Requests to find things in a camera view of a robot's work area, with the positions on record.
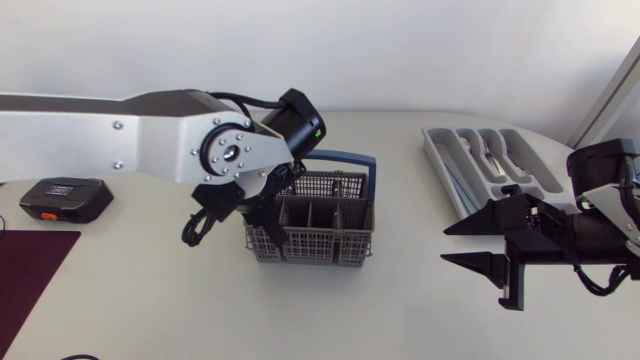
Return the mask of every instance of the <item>black cable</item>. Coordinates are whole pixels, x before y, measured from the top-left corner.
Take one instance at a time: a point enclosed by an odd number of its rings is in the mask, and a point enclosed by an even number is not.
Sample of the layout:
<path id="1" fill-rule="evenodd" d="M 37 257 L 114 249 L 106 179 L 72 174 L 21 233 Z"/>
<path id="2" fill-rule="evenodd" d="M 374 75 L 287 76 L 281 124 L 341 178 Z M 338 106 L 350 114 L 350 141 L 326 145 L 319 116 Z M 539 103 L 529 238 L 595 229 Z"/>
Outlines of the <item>black cable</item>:
<path id="1" fill-rule="evenodd" d="M 66 358 L 64 358 L 62 360 L 100 360 L 100 359 L 98 359 L 97 357 L 95 357 L 93 355 L 78 354 L 78 355 L 67 356 Z"/>
<path id="2" fill-rule="evenodd" d="M 580 281 L 582 284 L 589 290 L 590 293 L 597 296 L 607 296 L 612 294 L 620 284 L 624 281 L 624 279 L 629 276 L 629 272 L 627 271 L 627 267 L 625 265 L 616 265 L 611 270 L 611 275 L 609 275 L 609 286 L 603 288 L 602 286 L 596 284 L 591 280 L 587 274 L 582 270 L 580 265 L 574 265 L 573 271 L 578 274 Z"/>
<path id="3" fill-rule="evenodd" d="M 238 102 L 241 102 L 246 105 L 251 105 L 251 106 L 260 107 L 264 109 L 280 109 L 285 106 L 285 103 L 283 101 L 277 101 L 277 102 L 263 101 L 263 100 L 258 100 L 248 96 L 238 95 L 233 93 L 214 92 L 214 93 L 207 93 L 207 94 L 213 96 L 216 99 L 231 100 L 236 104 Z"/>
<path id="4" fill-rule="evenodd" d="M 249 109 L 247 109 L 246 106 L 244 106 L 243 103 L 241 103 L 240 101 L 234 101 L 232 100 L 234 104 L 238 105 L 238 107 L 240 108 L 240 110 L 242 111 L 242 113 L 244 114 L 244 116 L 248 117 L 250 120 L 253 120 L 251 118 L 251 113 L 249 112 Z"/>
<path id="5" fill-rule="evenodd" d="M 196 232 L 198 225 L 205 220 L 204 225 L 202 225 L 202 229 L 200 232 Z M 197 214 L 191 215 L 191 219 L 187 221 L 187 224 L 184 226 L 182 230 L 182 241 L 184 241 L 187 245 L 194 247 L 200 244 L 202 238 L 207 235 L 207 233 L 215 224 L 216 218 L 205 209 L 201 209 Z"/>
<path id="6" fill-rule="evenodd" d="M 2 217 L 2 215 L 0 215 L 0 239 L 2 239 L 2 237 L 4 236 L 4 227 L 5 227 L 4 218 Z"/>

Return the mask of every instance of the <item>basket handle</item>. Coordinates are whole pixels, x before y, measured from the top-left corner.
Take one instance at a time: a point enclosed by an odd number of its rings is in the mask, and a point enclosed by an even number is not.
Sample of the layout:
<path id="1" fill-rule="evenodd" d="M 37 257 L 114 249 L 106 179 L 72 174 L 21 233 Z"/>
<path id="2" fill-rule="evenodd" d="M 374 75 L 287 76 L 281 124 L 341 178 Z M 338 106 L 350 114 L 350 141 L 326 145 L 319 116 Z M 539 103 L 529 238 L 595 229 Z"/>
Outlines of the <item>basket handle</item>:
<path id="1" fill-rule="evenodd" d="M 367 166 L 369 168 L 369 204 L 373 204 L 376 200 L 376 158 L 346 151 L 311 150 L 305 156 L 305 159 L 337 161 Z"/>

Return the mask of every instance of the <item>robotic arm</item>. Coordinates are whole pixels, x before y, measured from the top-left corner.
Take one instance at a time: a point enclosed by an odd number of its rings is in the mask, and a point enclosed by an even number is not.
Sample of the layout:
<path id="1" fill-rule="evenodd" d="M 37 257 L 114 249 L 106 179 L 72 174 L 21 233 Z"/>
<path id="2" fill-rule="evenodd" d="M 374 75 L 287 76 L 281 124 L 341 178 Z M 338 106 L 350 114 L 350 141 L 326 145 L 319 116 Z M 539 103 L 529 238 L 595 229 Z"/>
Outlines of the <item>robotic arm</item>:
<path id="1" fill-rule="evenodd" d="M 256 122 L 245 105 L 272 111 Z M 183 231 L 190 246 L 237 209 L 281 247 L 286 234 L 270 216 L 273 198 L 304 173 L 301 159 L 326 134 L 294 89 L 278 102 L 197 90 L 124 101 L 0 95 L 0 129 L 0 183 L 140 171 L 196 184 L 192 196 L 203 209 Z"/>
<path id="2" fill-rule="evenodd" d="M 485 275 L 504 290 L 499 303 L 524 309 L 528 264 L 570 264 L 593 294 L 613 293 L 631 276 L 640 279 L 640 184 L 633 142 L 616 139 L 573 152 L 567 169 L 579 214 L 567 214 L 517 186 L 489 200 L 477 213 L 445 230 L 447 235 L 503 235 L 505 253 L 446 254 L 442 258 Z M 581 264 L 615 264 L 609 285 L 595 284 Z"/>

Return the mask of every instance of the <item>white wall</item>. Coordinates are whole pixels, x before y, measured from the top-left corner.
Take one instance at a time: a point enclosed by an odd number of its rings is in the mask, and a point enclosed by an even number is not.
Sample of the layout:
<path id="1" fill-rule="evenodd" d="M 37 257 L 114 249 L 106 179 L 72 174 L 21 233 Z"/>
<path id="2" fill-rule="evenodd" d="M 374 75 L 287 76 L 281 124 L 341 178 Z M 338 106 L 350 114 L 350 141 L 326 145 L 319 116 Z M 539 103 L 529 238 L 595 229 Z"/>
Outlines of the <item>white wall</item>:
<path id="1" fill-rule="evenodd" d="M 320 110 L 464 112 L 565 141 L 638 14 L 630 0 L 1 0 L 0 91 L 296 87 Z"/>

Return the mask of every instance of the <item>black battery pack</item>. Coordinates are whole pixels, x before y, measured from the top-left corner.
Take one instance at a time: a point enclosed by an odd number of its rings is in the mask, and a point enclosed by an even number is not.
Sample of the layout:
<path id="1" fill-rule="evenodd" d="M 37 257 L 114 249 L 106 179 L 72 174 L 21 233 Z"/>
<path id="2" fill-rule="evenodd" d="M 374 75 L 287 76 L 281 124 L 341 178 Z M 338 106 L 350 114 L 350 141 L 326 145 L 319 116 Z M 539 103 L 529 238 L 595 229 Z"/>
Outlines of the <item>black battery pack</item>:
<path id="1" fill-rule="evenodd" d="M 20 207 L 35 219 L 86 224 L 111 200 L 113 194 L 102 180 L 54 178 L 38 182 L 20 199 Z"/>

